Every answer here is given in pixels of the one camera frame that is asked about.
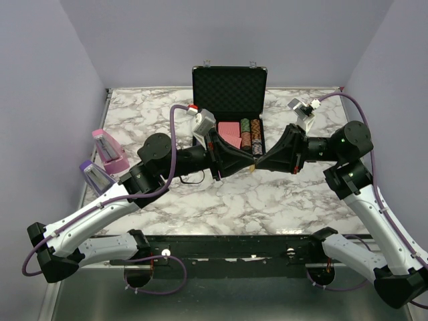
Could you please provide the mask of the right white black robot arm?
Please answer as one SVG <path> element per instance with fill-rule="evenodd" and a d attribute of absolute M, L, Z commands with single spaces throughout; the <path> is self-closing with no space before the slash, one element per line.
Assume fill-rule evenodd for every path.
<path fill-rule="evenodd" d="M 376 255 L 347 240 L 330 227 L 310 236 L 309 257 L 338 260 L 373 284 L 392 308 L 401 308 L 427 291 L 427 252 L 416 244 L 375 186 L 373 173 L 361 158 L 373 150 L 370 130 L 351 121 L 330 138 L 309 137 L 290 124 L 280 140 L 255 167 L 297 174 L 306 162 L 333 162 L 324 171 L 329 188 L 357 215 L 380 249 Z"/>

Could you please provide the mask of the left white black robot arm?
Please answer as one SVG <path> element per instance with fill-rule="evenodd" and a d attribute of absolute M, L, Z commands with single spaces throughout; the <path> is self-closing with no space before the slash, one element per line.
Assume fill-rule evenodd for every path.
<path fill-rule="evenodd" d="M 47 282 L 56 283 L 92 263 L 143 263 L 152 249 L 142 231 L 131 229 L 100 239 L 94 235 L 159 199 L 175 177 L 208 169 L 219 180 L 254 163 L 249 153 L 226 143 L 215 130 L 207 138 L 207 146 L 177 149 L 167 134 L 153 134 L 138 150 L 140 162 L 95 201 L 56 223 L 30 225 L 30 256 L 36 256 L 39 273 Z"/>

